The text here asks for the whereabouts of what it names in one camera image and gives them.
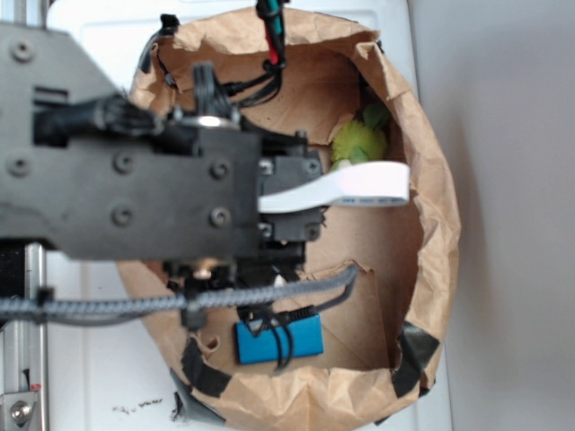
green plush toy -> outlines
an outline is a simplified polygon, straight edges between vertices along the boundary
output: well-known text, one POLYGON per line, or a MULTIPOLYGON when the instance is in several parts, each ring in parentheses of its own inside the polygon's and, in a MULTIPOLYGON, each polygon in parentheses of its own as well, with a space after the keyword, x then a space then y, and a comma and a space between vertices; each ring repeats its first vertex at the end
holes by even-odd
POLYGON ((381 160, 387 148, 383 127, 391 112, 380 101, 367 105, 362 120, 346 122, 333 139, 332 171, 351 164, 381 160))

screw head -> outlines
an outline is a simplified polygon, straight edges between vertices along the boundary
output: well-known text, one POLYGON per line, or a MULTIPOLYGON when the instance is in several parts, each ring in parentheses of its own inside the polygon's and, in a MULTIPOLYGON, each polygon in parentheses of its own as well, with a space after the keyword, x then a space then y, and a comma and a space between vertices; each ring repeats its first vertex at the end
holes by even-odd
POLYGON ((6 161, 6 169, 14 177, 25 177, 30 173, 31 163, 26 157, 16 155, 6 161))
POLYGON ((209 222, 218 229, 227 227, 232 221, 232 214, 227 208, 214 208, 209 215, 209 222))
POLYGON ((308 175, 317 175, 318 173, 321 173, 322 165, 315 159, 305 160, 304 169, 308 175))
POLYGON ((260 229, 261 237, 264 240, 268 240, 273 236, 273 227, 269 223, 260 223, 258 224, 258 228, 260 229))
POLYGON ((226 159, 219 159, 212 163, 209 172, 216 180, 222 180, 232 170, 232 164, 226 159))
POLYGON ((134 211, 128 205, 117 205, 111 212, 111 220, 118 227, 127 227, 134 219, 134 211))
POLYGON ((261 159, 260 160, 260 173, 261 175, 272 175, 274 171, 274 163, 270 159, 261 159))
POLYGON ((34 58, 34 47, 26 39, 20 39, 12 44, 12 56, 21 63, 26 63, 34 58))
POLYGON ((134 171, 134 157, 125 151, 114 156, 113 164, 114 169, 119 173, 131 173, 134 171))
POLYGON ((23 425, 28 422, 31 414, 32 407, 24 401, 18 401, 10 408, 10 416, 16 425, 23 425))
POLYGON ((320 237, 320 226, 318 224, 309 224, 305 227, 305 236, 308 241, 315 241, 320 237))

crumpled paper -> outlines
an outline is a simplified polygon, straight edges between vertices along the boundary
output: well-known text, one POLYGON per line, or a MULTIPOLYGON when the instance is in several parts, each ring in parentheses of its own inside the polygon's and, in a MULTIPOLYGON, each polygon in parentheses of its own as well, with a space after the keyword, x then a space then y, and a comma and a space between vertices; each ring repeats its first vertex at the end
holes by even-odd
MULTIPOLYGON (((411 167, 411 203, 385 209, 333 207, 317 242, 308 243, 303 277, 327 277, 349 260, 362 268, 354 295, 323 313, 325 353, 296 358, 286 372, 274 364, 238 365, 234 310, 213 310, 193 334, 205 361, 233 376, 219 397, 192 394, 226 424, 245 430, 351 430, 386 418, 429 389, 440 348, 420 384, 398 398, 394 370, 402 361, 397 338, 408 321, 443 341, 451 311, 461 230, 455 188, 445 156, 409 84, 376 44, 378 33, 319 13, 285 11, 287 61, 280 95, 243 112, 261 127, 286 134, 306 130, 329 163, 331 136, 370 99, 393 114, 386 158, 411 167), (363 76, 370 89, 362 86, 363 76)), ((193 108, 190 67, 209 60, 221 82, 254 78, 267 55, 263 26, 253 9, 182 25, 151 50, 152 68, 136 74, 131 100, 167 113, 173 104, 193 108), (177 83, 164 83, 162 61, 177 83)), ((166 295, 158 265, 121 262, 133 297, 166 295)), ((295 298, 278 310, 325 297, 295 298)), ((178 313, 158 313, 144 323, 168 364, 184 382, 181 355, 189 335, 178 313)))

